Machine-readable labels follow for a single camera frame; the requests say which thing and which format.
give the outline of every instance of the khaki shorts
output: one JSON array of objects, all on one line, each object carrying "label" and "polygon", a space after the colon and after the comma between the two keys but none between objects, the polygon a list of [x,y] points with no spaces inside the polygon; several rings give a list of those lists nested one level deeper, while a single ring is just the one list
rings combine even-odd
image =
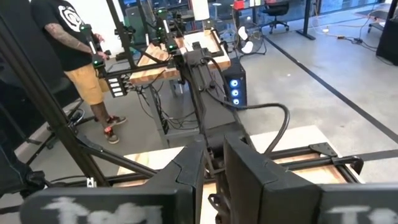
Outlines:
[{"label": "khaki shorts", "polygon": [[92,64],[73,71],[65,72],[75,84],[80,97],[89,105],[97,105],[104,101],[103,93],[109,91],[104,79],[97,77],[97,71]]}]

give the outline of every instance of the wooden board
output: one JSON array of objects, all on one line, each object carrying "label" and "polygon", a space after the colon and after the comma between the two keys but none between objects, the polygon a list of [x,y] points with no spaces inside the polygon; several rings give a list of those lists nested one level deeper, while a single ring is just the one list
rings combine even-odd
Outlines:
[{"label": "wooden board", "polygon": [[[188,50],[191,50],[190,45],[192,44],[192,41],[195,39],[197,39],[197,41],[200,41],[201,46],[203,48],[207,47],[210,52],[218,51],[217,42],[220,42],[220,40],[217,36],[215,40],[210,32],[199,32],[195,34],[188,34],[184,38],[175,39],[178,47],[183,53]],[[150,44],[146,50],[146,53],[159,60],[167,60],[170,57],[170,55],[167,53],[167,51],[165,51],[164,45],[162,45],[161,47],[162,49],[160,49],[160,47],[154,46],[153,44]],[[218,65],[221,67],[221,69],[226,69],[229,66],[231,66],[231,61],[229,60],[228,54],[225,52],[225,49],[223,47],[221,49],[223,50],[224,55],[220,57],[215,57],[215,60],[218,63]],[[154,63],[155,61],[144,55],[142,56],[137,65],[138,66],[152,65]],[[209,66],[210,68],[215,68],[213,66],[213,63],[209,63]],[[177,78],[180,76],[176,68],[160,67],[160,68],[146,70],[143,72],[133,73],[130,76],[130,82],[132,84],[138,84],[138,85],[149,83],[152,80],[154,80],[160,73],[161,75],[158,79]]]},{"label": "wooden board", "polygon": [[[252,142],[259,152],[264,152],[268,144],[273,140],[277,132],[263,133],[251,136]],[[309,144],[316,144],[320,142],[328,142],[327,138],[320,132],[316,126],[306,126],[301,128],[294,128],[287,130],[280,143],[275,148],[276,151],[283,149],[290,149],[295,147],[307,146]],[[175,147],[171,149],[163,149],[152,152],[145,152],[140,154],[131,154],[125,156],[126,158],[144,164],[152,169],[164,168],[181,150],[183,147]],[[301,161],[305,159],[314,159],[319,157],[319,154],[308,154],[304,156],[295,156],[290,158],[283,158],[275,160],[277,163],[285,163],[292,161]],[[131,171],[123,167],[119,168],[118,175],[130,174]],[[315,184],[343,184],[346,183],[343,176],[337,171],[334,166],[323,166],[305,170],[294,171],[295,174],[307,179]],[[126,182],[116,185],[115,187],[131,187],[141,185],[145,181]],[[216,210],[208,202],[209,194],[216,193],[215,184],[206,184],[203,188],[202,208],[201,208],[201,223],[215,223]]]}]

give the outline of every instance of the tattooed arm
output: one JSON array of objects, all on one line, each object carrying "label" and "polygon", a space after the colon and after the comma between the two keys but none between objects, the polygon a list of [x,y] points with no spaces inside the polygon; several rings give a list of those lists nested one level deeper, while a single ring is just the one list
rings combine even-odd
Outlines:
[{"label": "tattooed arm", "polygon": [[51,23],[45,25],[44,28],[52,37],[54,37],[64,45],[91,54],[89,46],[85,45],[78,39],[74,38],[72,35],[68,34],[60,24]]}]

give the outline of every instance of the red object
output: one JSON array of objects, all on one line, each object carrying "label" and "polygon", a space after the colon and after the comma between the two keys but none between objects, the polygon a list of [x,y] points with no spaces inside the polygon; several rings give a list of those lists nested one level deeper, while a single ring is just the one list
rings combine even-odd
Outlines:
[{"label": "red object", "polygon": [[239,10],[244,8],[244,1],[235,1],[234,2],[234,9]]}]

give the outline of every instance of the person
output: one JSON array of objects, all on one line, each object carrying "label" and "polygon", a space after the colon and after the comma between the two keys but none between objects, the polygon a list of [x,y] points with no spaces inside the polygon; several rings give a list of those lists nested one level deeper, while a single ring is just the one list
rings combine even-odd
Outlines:
[{"label": "person", "polygon": [[[64,0],[32,0],[30,10],[35,23],[58,55],[63,71],[75,84],[79,95],[90,105],[104,128],[106,139],[109,143],[116,144],[119,138],[114,134],[113,126],[122,124],[127,119],[108,114],[103,92],[109,91],[109,88],[105,80],[96,76],[91,49],[85,36],[80,32],[80,25],[84,22],[75,8]],[[98,41],[104,41],[101,35],[94,36]],[[105,60],[108,58],[103,52],[98,54]]]}]

